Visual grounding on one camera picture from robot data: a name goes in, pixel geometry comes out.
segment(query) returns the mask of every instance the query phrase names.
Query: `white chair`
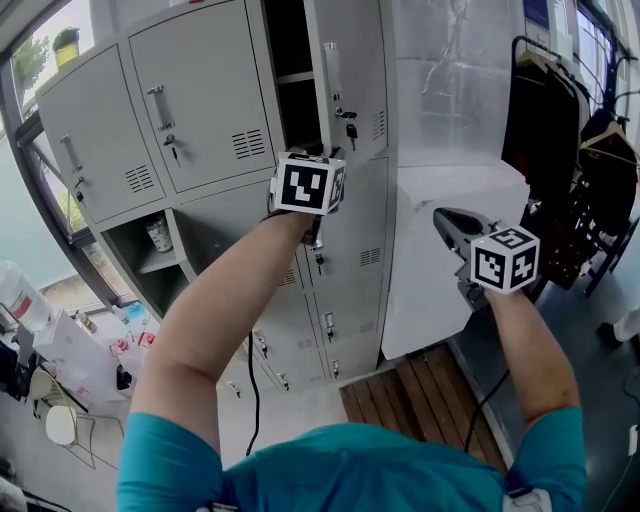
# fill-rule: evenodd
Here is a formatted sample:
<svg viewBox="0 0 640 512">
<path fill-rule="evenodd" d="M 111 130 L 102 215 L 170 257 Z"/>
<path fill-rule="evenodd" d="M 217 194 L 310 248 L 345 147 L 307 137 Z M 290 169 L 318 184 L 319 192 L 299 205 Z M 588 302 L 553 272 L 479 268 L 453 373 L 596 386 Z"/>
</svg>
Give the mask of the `white chair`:
<svg viewBox="0 0 640 512">
<path fill-rule="evenodd" d="M 93 429 L 96 425 L 96 418 L 117 421 L 118 426 L 120 427 L 120 432 L 122 433 L 122 437 L 124 438 L 122 423 L 120 423 L 120 420 L 118 418 L 113 418 L 110 416 L 89 415 L 78 412 L 73 407 L 71 401 L 60 387 L 60 384 L 58 384 L 58 382 L 51 375 L 49 375 L 49 373 L 43 370 L 36 370 L 33 373 L 33 377 L 31 379 L 31 391 L 29 395 L 34 401 L 42 400 L 50 407 L 45 420 L 45 430 L 47 433 L 47 437 L 51 441 L 65 448 L 69 453 L 89 466 L 91 469 L 96 469 L 95 459 L 98 459 L 107 466 L 118 470 L 116 466 L 95 455 L 92 450 Z M 91 422 L 88 449 L 82 446 L 78 439 L 78 420 L 81 419 Z M 89 454 L 89 456 L 91 457 L 91 464 L 89 464 L 82 457 L 73 452 L 72 448 L 74 448 L 75 446 L 78 446 Z"/>
</svg>

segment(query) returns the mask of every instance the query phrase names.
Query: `forearm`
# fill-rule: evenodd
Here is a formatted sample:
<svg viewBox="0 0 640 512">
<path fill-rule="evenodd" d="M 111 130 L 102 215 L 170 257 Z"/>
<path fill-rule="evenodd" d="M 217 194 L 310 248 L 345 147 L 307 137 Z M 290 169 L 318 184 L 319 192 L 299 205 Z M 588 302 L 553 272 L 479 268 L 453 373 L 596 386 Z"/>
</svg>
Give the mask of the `forearm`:
<svg viewBox="0 0 640 512">
<path fill-rule="evenodd" d="M 291 213 L 263 222 L 189 285 L 162 322 L 131 412 L 172 421 L 219 453 L 216 383 L 275 293 L 311 221 Z"/>
<path fill-rule="evenodd" d="M 217 380 L 275 293 L 310 220 L 271 218 L 227 250 L 171 307 L 154 356 Z"/>
<path fill-rule="evenodd" d="M 537 309 L 522 293 L 487 292 L 527 427 L 545 414 L 579 406 L 571 365 Z"/>
</svg>

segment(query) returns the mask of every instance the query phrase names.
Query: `locker vent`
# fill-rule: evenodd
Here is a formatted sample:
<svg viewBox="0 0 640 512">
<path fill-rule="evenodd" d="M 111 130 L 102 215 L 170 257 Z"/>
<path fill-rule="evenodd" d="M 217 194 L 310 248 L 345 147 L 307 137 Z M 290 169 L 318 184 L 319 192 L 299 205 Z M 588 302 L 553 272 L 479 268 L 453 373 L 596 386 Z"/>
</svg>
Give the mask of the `locker vent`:
<svg viewBox="0 0 640 512">
<path fill-rule="evenodd" d="M 284 279 L 280 282 L 280 286 L 287 286 L 288 284 L 296 284 L 296 273 L 292 268 L 287 270 L 287 273 L 284 275 Z"/>
<path fill-rule="evenodd" d="M 373 265 L 380 261 L 380 249 L 371 249 L 360 253 L 360 266 Z"/>
<path fill-rule="evenodd" d="M 155 186 L 151 173 L 149 172 L 149 169 L 147 169 L 146 165 L 131 169 L 124 173 L 124 175 L 127 178 L 127 183 L 129 184 L 131 192 L 134 194 Z"/>
<path fill-rule="evenodd" d="M 250 156 L 261 155 L 265 152 L 262 132 L 260 130 L 238 133 L 233 135 L 231 140 L 233 142 L 233 150 L 236 152 L 236 158 L 238 160 L 242 160 L 243 158 Z"/>
<path fill-rule="evenodd" d="M 385 133 L 387 133 L 387 118 L 383 110 L 373 114 L 373 140 L 379 139 Z"/>
<path fill-rule="evenodd" d="M 305 348 L 311 348 L 313 346 L 313 341 L 311 340 L 301 340 L 298 342 L 298 348 L 300 350 L 304 350 Z"/>
<path fill-rule="evenodd" d="M 365 333 L 365 332 L 371 332 L 373 331 L 373 328 L 375 327 L 373 322 L 369 322 L 368 324 L 364 324 L 360 326 L 360 332 L 361 333 Z"/>
</svg>

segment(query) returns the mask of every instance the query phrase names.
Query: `wooden floor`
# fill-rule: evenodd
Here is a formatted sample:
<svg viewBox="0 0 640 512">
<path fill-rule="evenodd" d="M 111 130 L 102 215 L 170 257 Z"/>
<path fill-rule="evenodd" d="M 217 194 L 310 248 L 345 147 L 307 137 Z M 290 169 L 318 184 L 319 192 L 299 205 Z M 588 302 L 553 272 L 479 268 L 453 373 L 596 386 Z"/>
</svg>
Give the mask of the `wooden floor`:
<svg viewBox="0 0 640 512">
<path fill-rule="evenodd" d="M 369 423 L 431 443 L 464 450 L 476 399 L 449 347 L 442 344 L 408 357 L 389 370 L 340 389 L 351 423 Z M 496 467 L 506 467 L 491 430 L 481 414 L 469 454 Z"/>
</svg>

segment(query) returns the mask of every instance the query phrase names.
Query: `gray floor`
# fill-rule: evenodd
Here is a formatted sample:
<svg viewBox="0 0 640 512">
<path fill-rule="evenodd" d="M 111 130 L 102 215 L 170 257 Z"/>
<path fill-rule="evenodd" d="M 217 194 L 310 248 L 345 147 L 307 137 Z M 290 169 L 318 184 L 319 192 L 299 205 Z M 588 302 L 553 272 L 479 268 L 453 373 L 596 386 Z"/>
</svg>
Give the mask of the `gray floor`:
<svg viewBox="0 0 640 512">
<path fill-rule="evenodd" d="M 550 284 L 537 305 L 576 373 L 584 415 L 588 510 L 600 512 L 629 461 L 629 428 L 638 423 L 640 408 L 622 392 L 622 386 L 638 366 L 638 358 L 631 344 L 613 350 L 603 346 L 595 333 L 601 322 L 617 320 L 629 307 L 613 276 L 607 275 L 590 299 L 583 294 L 586 284 L 587 280 L 580 281 L 568 292 Z M 482 391 L 489 392 L 506 370 L 491 314 L 474 315 L 456 341 Z M 515 454 L 524 427 L 510 380 L 490 403 Z M 632 501 L 638 499 L 638 481 L 636 455 L 607 510 L 632 508 Z"/>
</svg>

